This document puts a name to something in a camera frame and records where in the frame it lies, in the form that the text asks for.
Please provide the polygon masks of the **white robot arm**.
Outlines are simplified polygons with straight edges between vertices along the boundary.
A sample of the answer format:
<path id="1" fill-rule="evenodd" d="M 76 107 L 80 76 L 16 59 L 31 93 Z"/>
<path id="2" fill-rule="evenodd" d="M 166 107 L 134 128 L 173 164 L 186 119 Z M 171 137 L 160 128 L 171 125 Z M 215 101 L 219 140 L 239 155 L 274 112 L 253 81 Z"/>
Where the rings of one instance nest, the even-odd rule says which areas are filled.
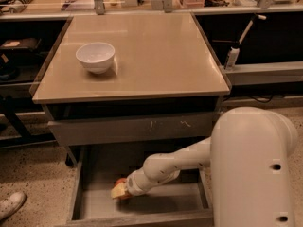
<path id="1" fill-rule="evenodd" d="M 205 140 L 149 156 L 116 182 L 111 197 L 141 196 L 182 170 L 209 166 L 214 227 L 295 227 L 287 160 L 297 143 L 297 130 L 284 115 L 235 108 L 219 118 Z"/>

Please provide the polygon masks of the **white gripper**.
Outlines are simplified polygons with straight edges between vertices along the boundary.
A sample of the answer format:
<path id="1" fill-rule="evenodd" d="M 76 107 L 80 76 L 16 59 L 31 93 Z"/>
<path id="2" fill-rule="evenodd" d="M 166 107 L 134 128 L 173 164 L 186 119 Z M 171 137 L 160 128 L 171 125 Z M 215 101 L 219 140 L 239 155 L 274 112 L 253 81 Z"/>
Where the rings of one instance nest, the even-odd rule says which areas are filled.
<path id="1" fill-rule="evenodd" d="M 111 198 L 124 199 L 127 197 L 127 191 L 132 196 L 143 195 L 149 191 L 147 183 L 148 179 L 144 171 L 142 169 L 136 170 L 127 177 L 126 186 L 124 183 L 119 183 L 111 190 Z"/>

